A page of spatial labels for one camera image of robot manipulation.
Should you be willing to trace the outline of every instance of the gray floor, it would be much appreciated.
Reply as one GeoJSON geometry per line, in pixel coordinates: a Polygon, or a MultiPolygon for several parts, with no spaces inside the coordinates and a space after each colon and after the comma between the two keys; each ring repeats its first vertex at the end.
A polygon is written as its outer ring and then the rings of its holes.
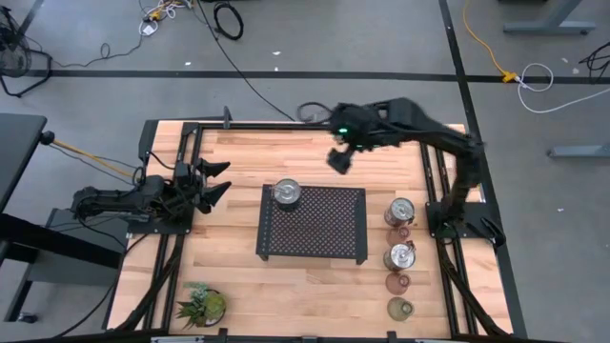
{"type": "MultiPolygon", "coordinates": [[[[21,22],[33,1],[7,1],[21,22]]],[[[155,3],[143,0],[145,5],[155,3]]],[[[461,23],[461,0],[450,0],[457,40],[468,74],[496,75],[485,50],[461,23]]],[[[518,71],[531,62],[555,74],[583,76],[577,65],[608,40],[610,4],[590,0],[575,20],[596,20],[588,36],[523,37],[505,35],[503,21],[537,18],[554,2],[472,0],[471,27],[497,52],[500,64],[518,71]]],[[[438,3],[416,0],[334,0],[235,2],[246,21],[239,42],[223,44],[244,71],[401,71],[453,73],[438,3]]],[[[46,0],[28,30],[57,60],[84,62],[99,54],[103,42],[113,52],[137,42],[139,7],[134,1],[46,0]]],[[[209,33],[194,15],[178,11],[162,22],[129,57],[100,62],[92,70],[229,71],[209,33]]],[[[12,87],[32,80],[11,80],[12,87]]],[[[458,84],[379,80],[271,80],[252,83],[270,101],[293,113],[305,101],[332,105],[407,96],[445,123],[465,123],[458,84]]],[[[526,94],[533,108],[546,109],[600,91],[603,86],[555,86],[545,94],[526,94]]],[[[515,85],[470,84],[481,134],[498,197],[528,333],[534,338],[601,342],[610,301],[610,162],[554,161],[545,150],[562,144],[607,142],[608,96],[550,114],[526,111],[515,85]]],[[[136,163],[143,122],[151,118],[219,115],[228,105],[235,119],[283,120],[238,79],[52,78],[23,99],[0,95],[4,112],[43,114],[57,137],[86,151],[136,163]]],[[[24,174],[8,212],[43,223],[51,208],[65,208],[73,192],[88,186],[122,188],[104,174],[41,147],[24,174]]],[[[7,262],[0,286],[13,285],[24,266],[7,262]]],[[[0,339],[51,336],[90,309],[104,288],[36,285],[26,310],[43,320],[34,325],[0,323],[0,339]]],[[[10,287],[0,287],[0,311],[10,287]]],[[[79,333],[99,331],[103,313],[79,333]]]]}

